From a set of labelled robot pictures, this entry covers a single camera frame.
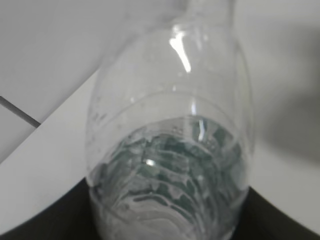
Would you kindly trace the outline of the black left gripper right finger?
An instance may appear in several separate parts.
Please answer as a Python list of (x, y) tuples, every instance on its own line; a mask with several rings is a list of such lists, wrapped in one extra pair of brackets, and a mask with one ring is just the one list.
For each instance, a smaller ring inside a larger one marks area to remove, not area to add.
[(320, 236), (294, 221), (249, 189), (232, 240), (319, 240)]

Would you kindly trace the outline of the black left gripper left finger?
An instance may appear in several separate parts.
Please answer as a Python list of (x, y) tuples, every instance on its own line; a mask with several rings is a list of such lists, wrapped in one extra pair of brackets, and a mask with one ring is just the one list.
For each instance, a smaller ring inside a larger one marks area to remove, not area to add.
[(48, 208), (0, 235), (2, 240), (99, 240), (83, 179)]

